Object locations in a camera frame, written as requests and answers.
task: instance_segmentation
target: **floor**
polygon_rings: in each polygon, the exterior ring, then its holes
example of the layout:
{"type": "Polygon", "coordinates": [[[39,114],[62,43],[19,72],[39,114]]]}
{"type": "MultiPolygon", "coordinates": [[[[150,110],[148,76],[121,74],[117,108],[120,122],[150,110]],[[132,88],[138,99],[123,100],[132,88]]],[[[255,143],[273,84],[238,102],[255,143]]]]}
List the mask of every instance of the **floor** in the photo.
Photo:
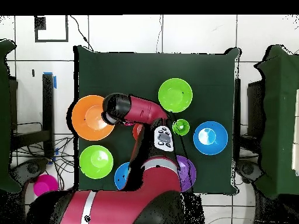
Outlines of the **floor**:
{"type": "MultiPolygon", "coordinates": [[[[269,45],[283,44],[293,53],[299,49],[298,15],[124,15],[74,18],[92,48],[100,52],[222,54],[231,47],[240,48],[242,134],[246,134],[248,123],[247,85],[262,78],[253,66],[262,60],[269,45]]],[[[46,30],[38,31],[39,40],[66,38],[65,16],[46,16],[46,25],[46,30]]],[[[0,39],[13,40],[17,45],[16,50],[8,54],[7,63],[11,75],[19,81],[18,123],[42,122],[41,75],[43,72],[52,72],[57,77],[57,88],[54,89],[55,139],[72,137],[65,120],[74,95],[72,46],[88,46],[75,20],[68,16],[68,42],[36,43],[33,16],[0,16],[0,39]]],[[[20,125],[18,132],[39,128],[38,124],[20,125]]],[[[65,150],[70,157],[74,154],[72,145],[70,142],[65,150]]],[[[28,159],[21,152],[18,150],[13,154],[11,166],[28,159]]],[[[241,150],[241,154],[250,155],[246,150],[241,150]]],[[[47,165],[47,172],[57,176],[53,164],[47,165]]],[[[65,188],[72,187],[72,173],[63,172],[62,176],[65,188]]],[[[201,195],[206,224],[253,223],[253,188],[242,183],[237,174],[235,183],[239,188],[237,195],[201,195]]],[[[35,198],[33,185],[30,184],[26,192],[26,210],[35,198]]]]}

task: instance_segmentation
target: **dark green table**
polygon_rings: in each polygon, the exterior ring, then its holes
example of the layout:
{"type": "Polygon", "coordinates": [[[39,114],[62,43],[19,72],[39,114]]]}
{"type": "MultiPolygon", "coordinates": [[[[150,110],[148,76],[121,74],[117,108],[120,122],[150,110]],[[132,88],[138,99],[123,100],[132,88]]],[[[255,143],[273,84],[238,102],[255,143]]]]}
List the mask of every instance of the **dark green table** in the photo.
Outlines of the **dark green table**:
{"type": "MultiPolygon", "coordinates": [[[[177,118],[190,123],[183,137],[189,159],[194,163],[197,179],[195,193],[235,194],[231,185],[232,123],[234,103],[234,67],[239,49],[226,54],[135,54],[98,53],[74,47],[75,67],[79,66],[79,98],[87,95],[107,96],[119,92],[158,102],[160,85],[169,78],[187,81],[193,90],[191,105],[177,118]],[[217,121],[228,132],[228,145],[218,155],[201,154],[193,144],[193,133],[205,121],[217,121]]],[[[116,190],[114,173],[130,160],[135,144],[133,127],[117,125],[100,141],[79,138],[79,154],[90,145],[103,145],[114,159],[112,172],[105,178],[92,180],[79,171],[80,190],[116,190]]],[[[175,137],[176,153],[183,155],[180,139],[175,137]]]]}
{"type": "Polygon", "coordinates": [[[291,168],[296,91],[299,89],[299,55],[289,55],[280,45],[270,46],[256,65],[265,82],[263,109],[266,122],[260,142],[265,172],[255,185],[266,197],[299,195],[299,177],[291,168]]]}

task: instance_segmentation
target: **blue tape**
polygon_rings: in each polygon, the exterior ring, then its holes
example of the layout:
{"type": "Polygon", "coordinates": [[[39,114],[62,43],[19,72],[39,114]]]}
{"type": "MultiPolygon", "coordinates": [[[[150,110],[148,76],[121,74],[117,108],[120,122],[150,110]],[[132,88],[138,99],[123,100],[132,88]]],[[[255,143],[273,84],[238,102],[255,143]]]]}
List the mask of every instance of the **blue tape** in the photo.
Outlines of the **blue tape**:
{"type": "Polygon", "coordinates": [[[53,162],[56,162],[56,157],[53,157],[53,158],[52,158],[52,161],[53,161],[53,162]]]}
{"type": "Polygon", "coordinates": [[[57,88],[56,76],[53,76],[53,85],[54,85],[54,88],[56,89],[57,88]]]}

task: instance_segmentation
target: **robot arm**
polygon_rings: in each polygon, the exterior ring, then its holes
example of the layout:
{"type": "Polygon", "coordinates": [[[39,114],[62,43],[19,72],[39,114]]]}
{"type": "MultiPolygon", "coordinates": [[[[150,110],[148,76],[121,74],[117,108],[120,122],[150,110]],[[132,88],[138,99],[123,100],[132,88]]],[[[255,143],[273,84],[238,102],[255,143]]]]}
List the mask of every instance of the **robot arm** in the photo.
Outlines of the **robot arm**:
{"type": "MultiPolygon", "coordinates": [[[[120,191],[74,191],[59,197],[42,195],[32,208],[55,203],[55,224],[183,224],[180,179],[173,133],[166,112],[153,101],[114,93],[103,101],[103,120],[110,125],[142,123],[120,191]]],[[[29,212],[28,222],[41,221],[29,212]]]]}
{"type": "Polygon", "coordinates": [[[153,101],[132,95],[113,93],[103,101],[103,120],[110,125],[121,123],[152,124],[156,119],[167,120],[166,112],[153,101]]]}

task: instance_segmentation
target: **blue bowl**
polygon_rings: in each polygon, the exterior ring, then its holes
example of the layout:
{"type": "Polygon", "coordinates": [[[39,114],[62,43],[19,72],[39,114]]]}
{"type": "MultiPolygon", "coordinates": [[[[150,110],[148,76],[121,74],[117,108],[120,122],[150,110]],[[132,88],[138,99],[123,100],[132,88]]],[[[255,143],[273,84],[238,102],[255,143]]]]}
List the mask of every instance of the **blue bowl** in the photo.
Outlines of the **blue bowl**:
{"type": "Polygon", "coordinates": [[[114,183],[118,190],[121,190],[126,185],[129,164],[130,162],[122,164],[115,172],[114,183]]]}
{"type": "Polygon", "coordinates": [[[200,124],[193,135],[195,147],[204,155],[216,155],[228,142],[227,130],[215,121],[200,124]]]}

